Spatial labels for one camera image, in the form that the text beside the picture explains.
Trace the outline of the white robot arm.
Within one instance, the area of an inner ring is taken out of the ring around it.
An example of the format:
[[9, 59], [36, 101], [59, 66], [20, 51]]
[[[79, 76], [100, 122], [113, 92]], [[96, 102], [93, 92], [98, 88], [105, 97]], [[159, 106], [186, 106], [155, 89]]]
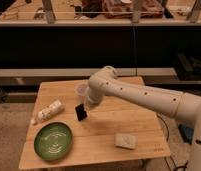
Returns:
[[86, 106], [98, 106], [105, 95], [121, 98], [192, 127], [187, 171], [201, 171], [201, 96], [120, 81], [112, 66], [103, 67], [88, 79]]

